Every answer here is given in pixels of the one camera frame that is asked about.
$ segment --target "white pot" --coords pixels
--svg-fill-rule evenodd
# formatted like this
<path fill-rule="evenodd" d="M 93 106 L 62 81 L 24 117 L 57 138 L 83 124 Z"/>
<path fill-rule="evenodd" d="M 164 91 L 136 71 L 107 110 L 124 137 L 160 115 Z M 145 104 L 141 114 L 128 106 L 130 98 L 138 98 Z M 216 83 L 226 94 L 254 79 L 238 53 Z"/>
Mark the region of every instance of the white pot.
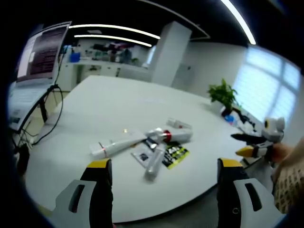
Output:
<path fill-rule="evenodd" d="M 211 103 L 210 109 L 214 114 L 220 115 L 223 107 L 224 105 L 221 102 L 215 101 Z"/>

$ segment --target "floor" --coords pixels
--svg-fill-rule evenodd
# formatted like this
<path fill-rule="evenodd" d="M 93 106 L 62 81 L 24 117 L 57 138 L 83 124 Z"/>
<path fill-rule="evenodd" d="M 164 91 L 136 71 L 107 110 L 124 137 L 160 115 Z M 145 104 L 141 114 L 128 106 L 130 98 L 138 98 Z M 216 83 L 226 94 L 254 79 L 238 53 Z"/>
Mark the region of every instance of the floor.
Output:
<path fill-rule="evenodd" d="M 46 99 L 46 110 L 50 115 L 57 104 L 60 105 L 61 95 L 59 92 L 50 93 Z M 31 115 L 26 127 L 27 132 L 32 135 L 39 133 L 43 126 L 43 120 L 39 108 Z M 23 141 L 34 140 L 31 136 L 22 135 Z M 259 160 L 246 169 L 252 178 L 257 178 L 269 191 L 272 190 L 270 175 L 272 168 Z M 218 223 L 218 207 L 216 200 L 217 187 L 211 188 L 208 192 L 197 197 L 193 201 L 165 214 L 123 224 L 116 224 L 117 228 L 216 228 Z"/>
<path fill-rule="evenodd" d="M 249 177 L 256 178 L 270 192 L 272 191 L 270 179 L 272 168 L 263 159 L 246 168 L 246 172 Z M 173 211 L 142 221 L 118 224 L 117 228 L 216 228 L 218 225 L 216 194 L 215 186 Z"/>

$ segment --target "black ceiling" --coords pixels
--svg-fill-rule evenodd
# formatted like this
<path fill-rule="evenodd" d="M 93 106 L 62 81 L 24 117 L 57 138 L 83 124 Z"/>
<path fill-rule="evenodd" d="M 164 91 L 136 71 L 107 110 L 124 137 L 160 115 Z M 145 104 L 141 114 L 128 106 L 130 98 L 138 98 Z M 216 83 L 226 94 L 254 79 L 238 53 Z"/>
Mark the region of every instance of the black ceiling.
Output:
<path fill-rule="evenodd" d="M 245 47 L 249 43 L 236 19 L 220 0 L 151 1 L 184 16 L 210 35 L 210 39 L 195 42 L 221 42 Z M 288 58 L 303 69 L 304 20 L 301 21 L 301 12 L 297 10 L 300 3 L 297 5 L 295 0 L 282 1 L 284 5 L 278 7 L 268 0 L 230 1 L 247 22 L 259 46 Z M 45 26 L 71 20 L 73 24 L 126 26 L 160 35 L 162 28 L 175 20 L 192 30 L 191 38 L 206 37 L 179 16 L 138 0 L 82 1 L 79 5 L 73 1 L 73 4 L 61 2 L 60 8 L 53 4 L 46 7 L 50 13 L 44 13 L 39 21 Z M 72 42 L 75 34 L 88 34 L 87 30 L 70 29 L 66 41 Z M 100 30 L 103 35 L 131 38 L 152 45 L 157 43 L 154 38 L 134 32 L 112 28 Z"/>

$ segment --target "ceiling light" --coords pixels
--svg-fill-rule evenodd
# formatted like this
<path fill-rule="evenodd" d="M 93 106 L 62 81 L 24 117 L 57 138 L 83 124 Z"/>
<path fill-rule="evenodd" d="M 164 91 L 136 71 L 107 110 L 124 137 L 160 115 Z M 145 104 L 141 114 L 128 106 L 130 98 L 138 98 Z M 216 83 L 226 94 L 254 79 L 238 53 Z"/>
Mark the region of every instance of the ceiling light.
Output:
<path fill-rule="evenodd" d="M 142 2 L 145 2 L 145 3 L 151 4 L 151 5 L 154 5 L 156 7 L 159 7 L 161 9 L 163 9 L 163 10 L 166 10 L 166 11 L 168 11 L 170 13 L 175 14 L 176 16 L 178 16 L 181 19 L 185 20 L 186 22 L 188 22 L 189 24 L 191 24 L 192 26 L 194 26 L 195 28 L 197 28 L 199 31 L 201 31 L 202 33 L 204 33 L 205 37 L 201 37 L 201 39 L 210 39 L 210 36 L 209 36 L 209 34 L 207 34 L 207 32 L 205 32 L 204 30 L 202 30 L 201 27 L 198 26 L 197 24 L 195 24 L 192 21 L 190 21 L 189 19 L 185 18 L 183 15 L 181 15 L 181 14 L 179 14 L 179 13 L 177 13 L 177 12 L 175 12 L 175 11 L 167 8 L 167 7 L 164 7 L 164 6 L 160 5 L 160 4 L 157 4 L 157 3 L 153 2 L 153 1 L 148 1 L 148 0 L 138 0 L 138 1 L 142 1 Z"/>
<path fill-rule="evenodd" d="M 127 39 L 127 38 L 123 38 L 123 37 L 113 37 L 113 36 L 105 36 L 105 35 L 75 35 L 74 37 L 75 38 L 98 37 L 98 38 L 108 38 L 108 39 L 120 39 L 120 40 L 125 40 L 125 41 L 128 41 L 128 42 L 133 42 L 133 43 L 136 43 L 136 44 L 145 45 L 147 47 L 152 47 L 151 44 L 147 44 L 147 43 L 144 43 L 144 42 L 141 42 L 141 41 L 137 41 L 137 40 L 134 40 L 134 39 Z"/>
<path fill-rule="evenodd" d="M 238 10 L 234 7 L 234 5 L 232 5 L 232 3 L 229 0 L 221 0 L 224 5 L 230 10 L 230 12 L 233 14 L 233 16 L 237 19 L 237 21 L 239 22 L 240 26 L 242 27 L 243 31 L 245 32 L 247 38 L 249 39 L 249 42 L 251 44 L 257 44 L 248 25 L 246 24 L 246 22 L 244 21 L 244 19 L 242 18 L 242 16 L 240 15 L 240 13 L 238 12 Z"/>
<path fill-rule="evenodd" d="M 117 26 L 117 25 L 88 24 L 88 25 L 72 25 L 72 26 L 69 26 L 68 28 L 73 29 L 73 28 L 83 28 L 83 27 L 103 27 L 103 28 L 123 29 L 123 30 L 128 30 L 128 31 L 132 31 L 132 32 L 141 33 L 141 34 L 144 34 L 144 35 L 147 35 L 149 37 L 156 38 L 156 39 L 160 39 L 159 36 L 153 35 L 149 32 L 144 32 L 144 31 L 141 31 L 141 30 L 138 30 L 138 29 L 123 27 L 123 26 Z"/>

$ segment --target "window blind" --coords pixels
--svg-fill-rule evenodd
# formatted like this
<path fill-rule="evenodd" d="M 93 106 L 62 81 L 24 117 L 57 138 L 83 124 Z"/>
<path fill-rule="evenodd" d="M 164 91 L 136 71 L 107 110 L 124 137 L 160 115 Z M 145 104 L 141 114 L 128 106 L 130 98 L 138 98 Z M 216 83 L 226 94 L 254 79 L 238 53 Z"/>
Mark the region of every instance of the window blind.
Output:
<path fill-rule="evenodd" d="M 239 105 L 256 119 L 284 117 L 288 124 L 300 83 L 295 65 L 267 50 L 249 47 L 233 87 Z"/>
<path fill-rule="evenodd" d="M 153 46 L 152 48 L 150 48 L 150 50 L 149 50 L 148 58 L 147 58 L 147 61 L 146 61 L 146 63 L 147 63 L 148 65 L 151 63 L 151 60 L 152 60 L 152 58 L 153 58 L 155 49 L 156 49 L 156 45 L 154 45 L 154 46 Z"/>

